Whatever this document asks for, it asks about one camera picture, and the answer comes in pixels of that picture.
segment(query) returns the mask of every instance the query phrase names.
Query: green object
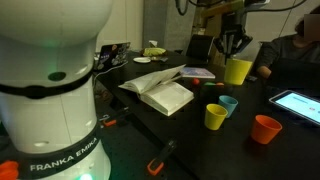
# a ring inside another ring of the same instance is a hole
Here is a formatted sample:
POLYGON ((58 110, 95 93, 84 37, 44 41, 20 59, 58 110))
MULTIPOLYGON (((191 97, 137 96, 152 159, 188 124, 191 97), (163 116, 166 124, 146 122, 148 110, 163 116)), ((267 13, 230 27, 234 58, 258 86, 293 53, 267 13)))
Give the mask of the green object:
POLYGON ((160 56, 165 52, 166 50, 162 48, 145 48, 143 56, 160 56))
POLYGON ((213 82, 206 82, 206 83, 204 83, 204 85, 205 85, 205 86, 214 86, 214 85, 216 85, 216 84, 213 83, 213 82))
POLYGON ((93 180, 91 174, 83 174, 80 176, 79 180, 93 180))

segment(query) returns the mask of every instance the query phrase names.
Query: black cable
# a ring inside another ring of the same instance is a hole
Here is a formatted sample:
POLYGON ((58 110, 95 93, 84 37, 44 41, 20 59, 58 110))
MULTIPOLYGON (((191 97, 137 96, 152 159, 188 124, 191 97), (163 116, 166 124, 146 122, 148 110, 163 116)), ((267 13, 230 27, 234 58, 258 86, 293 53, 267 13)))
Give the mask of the black cable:
POLYGON ((223 2, 225 0, 220 0, 220 1, 217 1, 217 2, 214 2, 214 3, 211 3, 211 4, 205 4, 205 3, 194 3, 192 0, 189 0, 189 3, 196 6, 196 7, 210 7, 210 6, 214 6, 214 5, 217 5, 221 2, 223 2))
POLYGON ((256 10, 246 10, 245 13, 248 12, 280 12, 280 11, 288 11, 291 9, 294 9, 296 7, 301 6, 302 4, 304 4, 305 2, 307 2, 307 0, 302 0, 300 3, 292 6, 292 7, 288 7, 288 8, 283 8, 283 9, 256 9, 256 10))
POLYGON ((187 13, 187 11, 188 11, 188 5, 189 5, 189 1, 186 0, 186 4, 185 4, 185 7, 184 7, 184 11, 181 11, 181 8, 180 8, 180 0, 176 0, 176 8, 177 8, 177 10, 178 10, 178 12, 179 12, 179 14, 180 14, 181 16, 184 16, 184 15, 187 13))
POLYGON ((287 24, 287 22, 288 22, 288 19, 289 19, 290 15, 291 15, 291 12, 292 12, 292 9, 291 9, 290 12, 288 13, 288 16, 287 16, 287 18, 286 18, 286 21, 284 22, 284 25, 283 25, 283 27, 282 27, 282 29, 281 29, 281 31, 280 31, 279 37, 281 37, 281 34, 282 34, 283 30, 284 30, 284 27, 286 26, 286 24, 287 24))

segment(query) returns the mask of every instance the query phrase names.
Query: open book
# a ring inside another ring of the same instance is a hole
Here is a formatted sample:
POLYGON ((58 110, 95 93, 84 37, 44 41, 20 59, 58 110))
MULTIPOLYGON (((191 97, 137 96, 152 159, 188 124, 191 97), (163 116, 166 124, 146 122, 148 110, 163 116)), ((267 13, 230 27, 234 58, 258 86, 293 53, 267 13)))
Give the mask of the open book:
POLYGON ((120 85, 140 94, 140 99, 164 115, 170 116, 190 102, 194 96, 191 91, 173 82, 173 78, 183 67, 156 71, 120 85))

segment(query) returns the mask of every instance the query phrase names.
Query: book page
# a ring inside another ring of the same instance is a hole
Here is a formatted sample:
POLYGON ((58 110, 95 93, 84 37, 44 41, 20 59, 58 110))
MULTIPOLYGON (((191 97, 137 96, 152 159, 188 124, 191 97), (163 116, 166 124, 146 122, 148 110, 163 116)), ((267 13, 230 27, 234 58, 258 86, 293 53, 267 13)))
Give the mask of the book page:
POLYGON ((158 73, 159 72, 153 72, 153 73, 138 77, 136 79, 125 82, 123 85, 120 85, 119 87, 133 91, 132 86, 134 86, 136 89, 136 91, 134 92, 141 94, 145 91, 146 87, 149 86, 149 84, 151 84, 153 81, 155 81, 158 78, 158 73))
POLYGON ((178 67, 175 67, 175 68, 171 68, 171 69, 167 69, 167 70, 161 71, 161 76, 162 76, 161 83, 172 79, 185 66, 186 65, 182 65, 182 66, 178 66, 178 67))
POLYGON ((125 82, 124 84, 120 85, 120 88, 124 88, 139 94, 142 94, 158 84, 162 82, 166 82, 174 77, 185 65, 167 69, 164 71, 156 71, 136 79, 130 80, 125 82))
POLYGON ((163 83, 165 81, 170 80, 172 77, 174 77, 185 65, 163 70, 163 71, 158 71, 158 73, 153 76, 153 79, 149 82, 147 86, 141 91, 140 94, 156 87, 159 83, 163 83))
POLYGON ((155 103, 164 107, 168 112, 181 108, 186 101, 193 99, 193 93, 178 83, 162 84, 143 94, 153 99, 155 103))

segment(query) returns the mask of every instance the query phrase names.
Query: orange cup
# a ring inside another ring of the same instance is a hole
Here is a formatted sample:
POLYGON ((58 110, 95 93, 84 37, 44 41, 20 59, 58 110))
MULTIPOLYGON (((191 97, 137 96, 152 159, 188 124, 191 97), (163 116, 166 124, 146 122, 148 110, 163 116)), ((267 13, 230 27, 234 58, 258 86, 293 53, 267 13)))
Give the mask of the orange cup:
POLYGON ((253 123, 251 137, 260 144, 268 144, 282 129, 282 125, 275 119, 257 115, 253 123))

